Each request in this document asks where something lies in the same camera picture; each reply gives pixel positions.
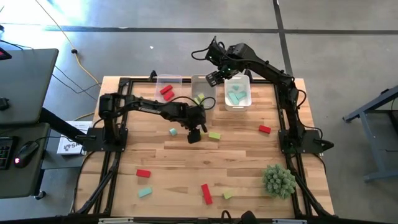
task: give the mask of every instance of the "gray floor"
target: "gray floor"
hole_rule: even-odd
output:
[[[212,72],[215,68],[209,62],[191,59],[190,52],[205,48],[214,35],[226,45],[246,42],[263,59],[285,67],[279,34],[254,30],[278,28],[272,0],[40,2],[62,26],[251,29],[249,34],[189,30],[67,32],[83,57],[82,63],[99,80],[104,75],[148,75],[151,70],[182,75]],[[58,48],[57,65],[82,87],[94,84],[76,64],[62,33],[37,26],[53,23],[34,1],[0,1],[0,9],[2,4],[5,7],[0,12],[0,23],[6,27],[2,39],[34,48]],[[279,0],[279,4],[285,29],[398,29],[395,0]],[[376,170],[369,144],[359,121],[345,124],[341,120],[384,89],[398,84],[398,36],[382,33],[285,37],[294,76],[306,81],[315,124],[323,129],[326,139],[335,143],[325,153],[335,213],[344,218],[396,223],[398,179],[363,182],[363,175]],[[4,44],[0,47],[12,49]],[[54,74],[71,84],[57,71]],[[98,95],[98,91],[93,88],[90,93]],[[95,108],[91,98],[74,94],[56,80],[51,81],[45,105],[63,119],[76,118]],[[77,170],[46,171],[42,188],[48,197],[41,201],[0,200],[0,220],[66,214],[76,175]]]

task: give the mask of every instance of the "succulent plant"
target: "succulent plant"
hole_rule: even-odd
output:
[[[294,193],[296,181],[290,170],[283,168],[281,165],[267,166],[263,171],[262,181],[268,192],[272,197],[279,196],[282,199],[287,199]]]

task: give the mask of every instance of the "wooden tabletop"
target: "wooden tabletop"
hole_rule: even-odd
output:
[[[117,92],[120,77],[104,77],[100,95]],[[297,88],[305,90],[304,80],[296,78]],[[190,96],[190,84],[182,92]],[[282,164],[285,159],[279,148],[279,118],[274,87],[251,85],[252,105],[246,112],[226,111],[223,85],[217,86],[217,104],[206,112],[209,131],[221,134],[219,141],[208,136],[195,144],[187,142],[188,131],[178,123],[160,116],[132,111],[128,115],[129,137],[122,153],[112,207],[112,216],[129,217],[217,217],[228,210],[240,217],[251,210],[258,218],[293,218],[292,200],[268,196],[261,182],[261,170],[267,165]],[[154,99],[155,84],[136,83],[133,94]],[[99,119],[96,110],[94,120]],[[312,126],[307,101],[301,106],[300,119]],[[270,134],[260,133],[260,124],[272,128]],[[176,136],[169,134],[175,128]],[[93,193],[100,179],[103,152],[96,152],[86,162],[80,177],[76,207],[79,209]],[[303,154],[307,184],[317,200],[333,213],[328,184],[322,163],[311,154]],[[150,178],[136,176],[137,169],[152,172]],[[201,185],[208,184],[213,204],[206,205]],[[138,191],[152,187],[151,195],[139,198]],[[223,198],[231,191],[233,197]],[[108,188],[103,197],[104,208]],[[298,189],[300,209],[303,197]]]

